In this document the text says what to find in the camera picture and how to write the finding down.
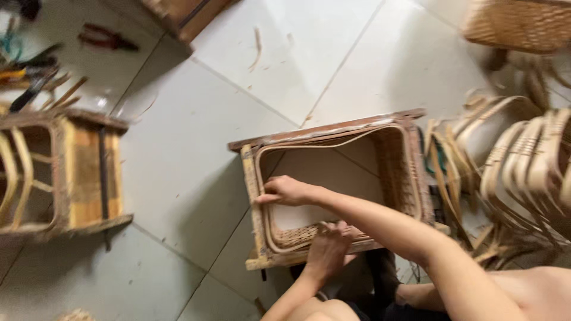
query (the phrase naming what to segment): scrap rattan pile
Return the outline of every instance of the scrap rattan pile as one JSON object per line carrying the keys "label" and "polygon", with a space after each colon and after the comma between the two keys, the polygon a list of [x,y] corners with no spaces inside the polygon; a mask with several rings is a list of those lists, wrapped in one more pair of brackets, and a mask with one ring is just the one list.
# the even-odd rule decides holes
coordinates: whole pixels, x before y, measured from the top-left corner
{"label": "scrap rattan pile", "polygon": [[[571,109],[544,112],[526,97],[486,94],[466,107],[454,124],[429,121],[425,133],[425,156],[457,237],[491,269],[561,249],[571,239]],[[475,242],[462,226],[462,192],[493,222]]]}

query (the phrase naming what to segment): pliers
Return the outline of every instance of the pliers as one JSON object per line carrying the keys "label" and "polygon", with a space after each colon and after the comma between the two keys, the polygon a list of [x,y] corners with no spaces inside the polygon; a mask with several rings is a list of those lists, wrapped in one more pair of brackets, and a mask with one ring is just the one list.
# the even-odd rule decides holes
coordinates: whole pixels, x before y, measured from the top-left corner
{"label": "pliers", "polygon": [[139,51],[139,46],[121,37],[119,33],[115,33],[105,27],[94,25],[93,23],[85,23],[83,32],[77,38],[83,42],[93,46],[109,48],[112,50],[123,49],[128,51]]}

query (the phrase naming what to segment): hand tool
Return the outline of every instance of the hand tool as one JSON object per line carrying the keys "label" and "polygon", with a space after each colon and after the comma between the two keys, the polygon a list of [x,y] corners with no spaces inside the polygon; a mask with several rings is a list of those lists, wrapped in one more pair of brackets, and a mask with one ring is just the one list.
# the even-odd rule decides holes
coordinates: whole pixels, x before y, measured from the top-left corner
{"label": "hand tool", "polygon": [[22,69],[25,67],[51,67],[58,63],[58,59],[51,54],[63,47],[61,42],[49,46],[48,48],[42,50],[39,54],[26,61],[15,62],[11,65],[13,69]]}
{"label": "hand tool", "polygon": [[112,50],[123,49],[127,51],[139,51],[139,46],[121,37],[105,27],[86,23],[83,25],[83,32],[77,38],[84,43],[93,46],[109,48]]}
{"label": "hand tool", "polygon": [[30,79],[30,87],[24,91],[20,97],[16,98],[12,105],[10,106],[11,113],[19,112],[24,106],[30,103],[39,92],[42,90],[42,87],[55,76],[58,72],[57,67],[45,68],[42,73],[39,73],[35,77]]}

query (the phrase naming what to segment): bare skin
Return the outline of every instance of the bare skin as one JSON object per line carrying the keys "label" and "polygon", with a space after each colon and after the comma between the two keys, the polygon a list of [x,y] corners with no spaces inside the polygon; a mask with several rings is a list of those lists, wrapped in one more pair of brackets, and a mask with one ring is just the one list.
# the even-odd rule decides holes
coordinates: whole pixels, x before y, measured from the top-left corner
{"label": "bare skin", "polygon": [[[490,277],[517,303],[532,321],[564,321],[571,306],[571,270],[535,267],[528,270],[489,272]],[[401,284],[396,293],[399,304],[442,311],[445,307],[434,284]]]}
{"label": "bare skin", "polygon": [[[433,280],[452,320],[528,320],[516,302],[454,240],[434,228],[377,203],[302,183],[288,176],[270,178],[264,187],[267,194],[256,199],[260,204],[320,206],[395,254],[419,264]],[[327,248],[328,244],[335,242],[324,243],[323,247]],[[312,245],[308,264],[300,278],[270,308],[263,321],[287,320],[294,310],[307,303],[331,271],[342,266],[339,262],[343,260],[339,257],[343,257],[348,246],[341,254],[331,249],[320,250],[325,254],[319,255],[319,259],[332,262],[323,264],[312,260],[313,248]],[[316,312],[306,320],[335,319]]]}

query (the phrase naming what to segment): woven seat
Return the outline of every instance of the woven seat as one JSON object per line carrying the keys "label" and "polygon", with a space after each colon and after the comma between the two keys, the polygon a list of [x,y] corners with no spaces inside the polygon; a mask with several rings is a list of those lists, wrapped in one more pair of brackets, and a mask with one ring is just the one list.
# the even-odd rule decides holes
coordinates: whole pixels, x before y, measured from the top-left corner
{"label": "woven seat", "polygon": [[571,1],[474,0],[463,34],[482,45],[550,54],[571,39]]}

